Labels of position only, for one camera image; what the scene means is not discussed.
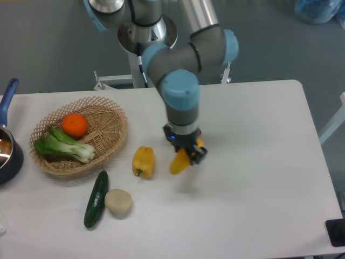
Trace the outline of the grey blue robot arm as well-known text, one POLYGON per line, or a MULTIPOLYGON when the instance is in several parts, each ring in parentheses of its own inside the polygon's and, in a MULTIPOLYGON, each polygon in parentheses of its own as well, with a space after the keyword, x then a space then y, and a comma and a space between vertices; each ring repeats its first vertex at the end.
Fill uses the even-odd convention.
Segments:
POLYGON ((190 43, 173 50, 160 1, 84 1, 99 30, 118 27, 118 40, 137 57, 144 78, 158 90, 167 112, 163 130, 175 151, 184 150, 191 164, 200 163, 207 150, 198 147, 199 82, 197 74, 233 61, 239 51, 236 36, 220 27, 211 1, 179 1, 190 43))

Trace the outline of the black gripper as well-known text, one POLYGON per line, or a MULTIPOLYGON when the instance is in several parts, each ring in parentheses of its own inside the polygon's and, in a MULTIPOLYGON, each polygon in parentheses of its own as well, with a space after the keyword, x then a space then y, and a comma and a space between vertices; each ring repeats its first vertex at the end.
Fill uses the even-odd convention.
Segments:
POLYGON ((168 124, 163 127, 165 138, 174 147, 174 151, 177 153, 180 148, 184 148, 188 153, 192 166, 198 165, 208 152, 205 147, 197 145, 198 130, 199 128, 190 134, 180 135, 173 132, 173 128, 168 124))

